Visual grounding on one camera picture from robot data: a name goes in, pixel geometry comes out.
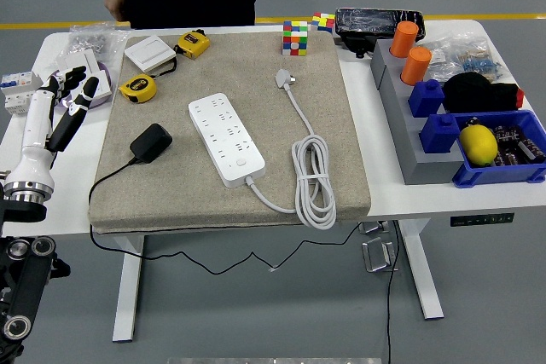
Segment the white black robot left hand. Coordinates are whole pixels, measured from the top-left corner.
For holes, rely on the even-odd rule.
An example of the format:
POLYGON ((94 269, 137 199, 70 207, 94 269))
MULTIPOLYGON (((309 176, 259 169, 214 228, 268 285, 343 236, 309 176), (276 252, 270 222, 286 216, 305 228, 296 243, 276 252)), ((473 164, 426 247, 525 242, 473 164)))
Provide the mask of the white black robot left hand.
POLYGON ((84 66, 58 72, 33 94, 26 115, 19 164, 5 179, 7 196, 19 191, 53 193, 55 183, 50 169, 58 152, 64 151, 84 122, 99 85, 99 79, 86 74, 84 66), (53 125, 55 105, 82 85, 57 125, 53 125))

